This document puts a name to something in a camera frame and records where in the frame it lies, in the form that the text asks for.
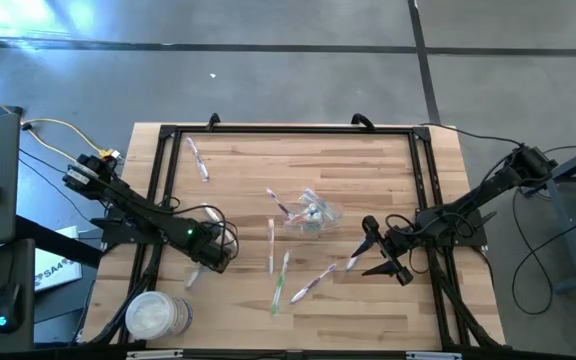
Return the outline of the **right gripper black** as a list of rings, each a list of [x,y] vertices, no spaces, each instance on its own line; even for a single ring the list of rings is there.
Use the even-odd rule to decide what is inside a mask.
[[[388,230],[382,235],[375,217],[372,215],[365,216],[362,219],[362,229],[365,233],[365,238],[352,253],[352,257],[359,257],[373,246],[377,246],[380,254],[386,261],[374,268],[364,271],[362,275],[388,275],[389,277],[395,277],[401,286],[405,286],[412,281],[413,276],[409,269],[401,264],[398,258],[414,246],[416,239],[413,235],[414,224],[399,214],[388,215],[386,221],[389,221],[391,218],[403,220],[407,226],[401,228],[397,225],[388,225]]]

